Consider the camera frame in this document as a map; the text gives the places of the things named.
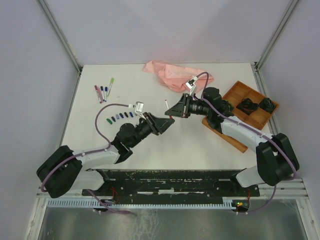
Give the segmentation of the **pink capped pen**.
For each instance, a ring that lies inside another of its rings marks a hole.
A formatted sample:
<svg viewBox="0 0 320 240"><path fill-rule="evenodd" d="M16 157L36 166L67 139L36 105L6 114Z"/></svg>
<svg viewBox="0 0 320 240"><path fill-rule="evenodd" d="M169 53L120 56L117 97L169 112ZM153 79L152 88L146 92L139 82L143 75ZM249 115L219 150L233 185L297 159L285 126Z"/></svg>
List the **pink capped pen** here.
<svg viewBox="0 0 320 240"><path fill-rule="evenodd" d="M103 86L100 86L100 92L101 92L101 95L102 95L102 100L103 100L104 102L106 102L105 92L104 92L104 87L103 87Z"/></svg>

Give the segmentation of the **magenta capped pen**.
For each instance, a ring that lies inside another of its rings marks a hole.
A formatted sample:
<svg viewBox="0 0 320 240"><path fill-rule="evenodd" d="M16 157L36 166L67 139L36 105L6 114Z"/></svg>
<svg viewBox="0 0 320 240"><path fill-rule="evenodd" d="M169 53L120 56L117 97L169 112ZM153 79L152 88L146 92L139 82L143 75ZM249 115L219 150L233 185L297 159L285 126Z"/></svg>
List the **magenta capped pen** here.
<svg viewBox="0 0 320 240"><path fill-rule="evenodd" d="M95 85L94 88L95 88L95 91L96 91L96 94L97 94L97 97L98 97L98 101L101 104L103 102L103 100L102 100L102 97L101 97L100 89L98 88L97 85Z"/></svg>

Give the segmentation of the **red capped pen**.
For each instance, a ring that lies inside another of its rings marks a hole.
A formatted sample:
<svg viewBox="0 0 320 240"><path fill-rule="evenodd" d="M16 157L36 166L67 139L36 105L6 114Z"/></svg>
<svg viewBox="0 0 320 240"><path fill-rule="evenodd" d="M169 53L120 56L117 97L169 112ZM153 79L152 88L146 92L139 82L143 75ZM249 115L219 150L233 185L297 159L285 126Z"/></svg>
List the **red capped pen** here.
<svg viewBox="0 0 320 240"><path fill-rule="evenodd" d="M165 99L164 102L165 102L165 105L166 105L166 109L169 110L170 107L169 107L167 99Z"/></svg>

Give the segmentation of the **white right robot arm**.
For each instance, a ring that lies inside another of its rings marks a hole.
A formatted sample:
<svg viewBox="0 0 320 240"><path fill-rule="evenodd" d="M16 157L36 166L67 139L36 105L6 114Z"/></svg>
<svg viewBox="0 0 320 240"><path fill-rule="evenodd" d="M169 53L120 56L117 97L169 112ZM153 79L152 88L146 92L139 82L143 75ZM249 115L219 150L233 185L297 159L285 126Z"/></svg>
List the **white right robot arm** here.
<svg viewBox="0 0 320 240"><path fill-rule="evenodd" d="M297 175L300 165L289 138L283 133L265 133L224 111L219 89L207 87L201 98L184 93L165 112L167 116L185 119L192 114L205 116L212 129L237 140L256 154L256 165L238 172L235 180L229 183L234 195L242 195L253 185L275 186Z"/></svg>

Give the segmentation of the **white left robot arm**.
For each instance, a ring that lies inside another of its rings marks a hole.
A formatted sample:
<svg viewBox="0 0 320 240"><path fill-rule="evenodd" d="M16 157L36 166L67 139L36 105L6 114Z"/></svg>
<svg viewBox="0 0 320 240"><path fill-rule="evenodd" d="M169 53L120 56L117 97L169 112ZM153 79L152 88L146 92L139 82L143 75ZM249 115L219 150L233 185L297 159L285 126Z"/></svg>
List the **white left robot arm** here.
<svg viewBox="0 0 320 240"><path fill-rule="evenodd" d="M133 154L132 148L150 134L163 134L174 122L173 118L159 118L145 112L138 124L121 125L107 146L89 150L60 146L36 171L42 183L41 191L53 199L69 191L85 189L106 195L111 183L98 172L98 167L126 161Z"/></svg>

